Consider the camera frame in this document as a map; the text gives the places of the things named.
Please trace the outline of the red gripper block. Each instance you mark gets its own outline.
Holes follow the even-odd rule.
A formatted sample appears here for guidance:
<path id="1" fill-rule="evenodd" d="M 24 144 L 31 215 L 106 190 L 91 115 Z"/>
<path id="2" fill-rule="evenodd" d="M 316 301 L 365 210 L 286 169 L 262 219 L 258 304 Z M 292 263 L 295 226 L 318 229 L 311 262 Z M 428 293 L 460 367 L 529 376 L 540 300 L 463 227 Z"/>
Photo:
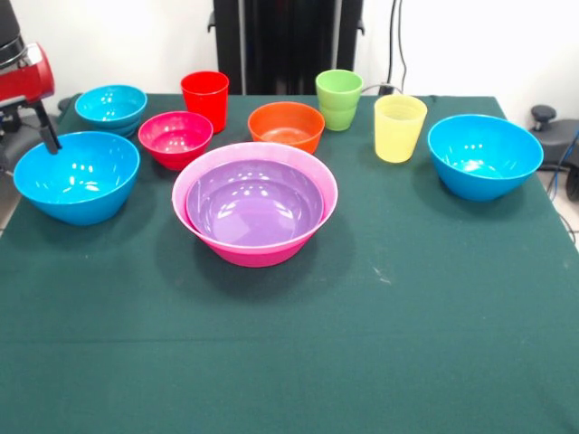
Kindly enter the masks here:
<path id="1" fill-rule="evenodd" d="M 34 111 L 40 126 L 38 131 L 52 155 L 62 148 L 52 122 L 40 101 L 54 93 L 54 78 L 43 47 L 32 42 L 17 57 L 1 63 L 1 107 L 16 103 L 29 106 Z"/>

